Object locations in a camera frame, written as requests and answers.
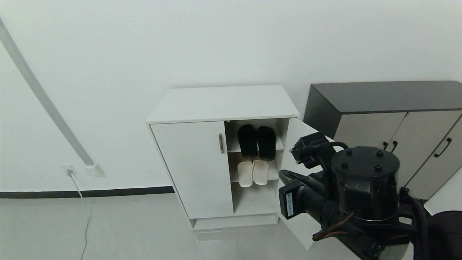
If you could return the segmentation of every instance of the label sticker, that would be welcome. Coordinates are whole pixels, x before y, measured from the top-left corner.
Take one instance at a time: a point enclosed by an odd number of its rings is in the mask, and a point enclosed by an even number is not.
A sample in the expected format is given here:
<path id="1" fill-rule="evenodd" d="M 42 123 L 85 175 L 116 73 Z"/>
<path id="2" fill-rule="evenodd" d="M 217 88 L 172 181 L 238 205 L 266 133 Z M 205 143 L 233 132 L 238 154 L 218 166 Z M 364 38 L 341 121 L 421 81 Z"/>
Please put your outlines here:
<path id="1" fill-rule="evenodd" d="M 286 194 L 286 201 L 287 201 L 287 216 L 290 217 L 293 215 L 292 193 Z"/>

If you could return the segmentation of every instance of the cabinet door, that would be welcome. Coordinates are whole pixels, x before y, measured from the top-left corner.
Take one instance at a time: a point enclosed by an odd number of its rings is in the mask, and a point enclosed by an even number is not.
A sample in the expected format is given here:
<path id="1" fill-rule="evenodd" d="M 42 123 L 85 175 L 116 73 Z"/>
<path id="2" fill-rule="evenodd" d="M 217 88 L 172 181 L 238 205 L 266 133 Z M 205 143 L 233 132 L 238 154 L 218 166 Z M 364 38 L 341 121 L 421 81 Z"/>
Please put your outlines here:
<path id="1" fill-rule="evenodd" d="M 373 146 L 384 148 L 403 121 L 406 112 L 343 115 L 334 139 L 349 147 Z"/>
<path id="2" fill-rule="evenodd" d="M 416 198 L 429 199 L 462 166 L 462 122 L 440 143 L 406 186 Z"/>
<path id="3" fill-rule="evenodd" d="M 459 118 L 460 111 L 410 112 L 387 151 L 400 159 L 398 186 L 405 186 Z"/>
<path id="4" fill-rule="evenodd" d="M 224 122 L 151 124 L 151 129 L 188 217 L 232 216 Z"/>
<path id="5" fill-rule="evenodd" d="M 285 142 L 286 145 L 284 147 L 281 169 L 293 171 L 295 173 L 299 173 L 305 176 L 322 170 L 321 166 L 314 167 L 313 169 L 307 169 L 305 168 L 305 166 L 303 166 L 303 164 L 296 164 L 295 159 L 292 157 L 292 154 L 290 153 L 290 149 L 293 148 L 293 146 L 300 137 L 307 136 L 316 132 L 317 131 L 314 128 L 308 126 L 307 124 L 303 123 L 302 121 L 296 118 L 291 118 L 289 120 L 289 127 L 287 129 L 287 136 Z M 335 147 L 335 150 L 340 151 L 342 150 L 342 148 Z M 279 180 L 278 189 L 283 186 L 284 184 L 281 180 Z M 276 196 L 276 213 L 278 213 L 281 220 L 287 225 L 290 231 L 292 231 L 295 237 L 302 243 L 305 249 L 308 250 L 313 244 L 313 234 L 321 230 L 321 225 L 308 214 L 300 214 L 289 220 L 285 219 L 284 216 L 281 214 L 279 194 L 276 194 Z"/>

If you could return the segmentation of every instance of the cable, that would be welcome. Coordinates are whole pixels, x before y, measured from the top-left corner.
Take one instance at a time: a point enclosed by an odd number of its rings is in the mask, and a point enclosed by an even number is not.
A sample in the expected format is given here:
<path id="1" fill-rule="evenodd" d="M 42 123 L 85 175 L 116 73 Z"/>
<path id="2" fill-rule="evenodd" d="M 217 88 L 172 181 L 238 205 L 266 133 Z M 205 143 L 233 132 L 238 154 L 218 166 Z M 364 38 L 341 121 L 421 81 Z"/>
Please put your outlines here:
<path id="1" fill-rule="evenodd" d="M 350 213 L 344 220 L 338 222 L 337 224 L 317 232 L 316 234 L 313 235 L 313 241 L 319 241 L 321 239 L 328 238 L 331 236 L 348 234 L 348 232 L 345 232 L 345 231 L 335 231 L 335 232 L 331 232 L 331 231 L 345 224 L 345 222 L 347 222 L 350 218 L 352 218 L 353 215 L 354 215 L 354 212 Z"/>
<path id="2" fill-rule="evenodd" d="M 87 216 L 87 226 L 85 227 L 85 246 L 84 246 L 84 251 L 82 251 L 82 256 L 80 257 L 80 260 L 83 260 L 86 245 L 87 245 L 87 231 L 88 231 L 88 225 L 90 224 L 90 217 L 88 216 L 88 213 L 86 213 L 86 209 L 85 209 L 85 205 L 84 205 L 84 197 L 82 196 L 82 193 L 80 192 L 79 187 L 77 187 L 77 183 L 75 183 L 75 180 L 72 177 L 72 173 L 69 173 L 68 176 L 71 177 L 72 182 L 74 183 L 75 188 L 77 189 L 77 192 L 80 195 L 80 200 L 82 201 L 82 207 L 84 208 L 85 215 Z"/>
<path id="3" fill-rule="evenodd" d="M 334 147 L 334 146 L 340 146 L 343 149 L 348 149 L 348 145 L 346 145 L 344 142 L 323 142 L 320 144 L 313 144 L 313 145 L 302 147 L 300 150 L 304 152 L 304 151 L 310 151 L 310 150 Z"/>
<path id="4" fill-rule="evenodd" d="M 422 205 L 413 197 L 407 196 L 413 212 L 416 215 L 418 236 L 414 239 L 414 259 L 428 260 L 430 258 L 428 226 Z"/>

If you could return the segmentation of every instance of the floor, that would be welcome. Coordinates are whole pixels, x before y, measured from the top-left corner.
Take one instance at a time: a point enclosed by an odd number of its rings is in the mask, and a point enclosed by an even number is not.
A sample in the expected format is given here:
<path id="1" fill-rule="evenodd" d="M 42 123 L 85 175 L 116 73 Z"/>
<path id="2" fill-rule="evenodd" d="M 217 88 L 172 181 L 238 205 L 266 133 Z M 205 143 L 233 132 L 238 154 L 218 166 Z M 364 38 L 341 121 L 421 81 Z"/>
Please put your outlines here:
<path id="1" fill-rule="evenodd" d="M 358 259 L 335 238 L 306 251 L 281 221 L 195 234 L 175 194 L 86 198 L 85 206 L 91 214 L 85 260 Z M 2 199 L 0 258 L 78 260 L 85 225 L 77 198 Z M 412 259 L 412 245 L 401 251 Z M 392 254 L 382 259 L 401 259 Z"/>

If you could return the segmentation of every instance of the cabinet handle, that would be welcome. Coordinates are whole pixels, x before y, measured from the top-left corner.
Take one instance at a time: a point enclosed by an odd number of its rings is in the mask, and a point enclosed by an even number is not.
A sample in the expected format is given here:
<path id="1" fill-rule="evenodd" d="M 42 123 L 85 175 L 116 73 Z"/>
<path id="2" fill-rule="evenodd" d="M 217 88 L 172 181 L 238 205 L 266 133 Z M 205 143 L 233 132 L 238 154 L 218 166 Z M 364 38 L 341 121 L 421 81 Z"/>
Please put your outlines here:
<path id="1" fill-rule="evenodd" d="M 397 141 L 393 141 L 393 149 L 391 150 L 391 153 L 393 153 L 393 151 L 396 149 L 396 147 L 398 146 L 398 142 Z"/>
<path id="2" fill-rule="evenodd" d="M 220 142 L 220 151 L 224 154 L 225 149 L 223 148 L 223 135 L 221 133 L 218 134 L 218 141 Z"/>
<path id="3" fill-rule="evenodd" d="M 444 150 L 443 150 L 440 154 L 435 154 L 435 157 L 436 157 L 436 158 L 440 157 L 440 156 L 444 153 L 444 151 L 446 151 L 446 149 L 448 148 L 448 146 L 451 144 L 452 139 L 451 139 L 451 138 L 448 138 L 448 139 L 446 139 L 446 141 L 448 141 L 448 144 L 446 144 L 446 147 L 444 148 Z"/>

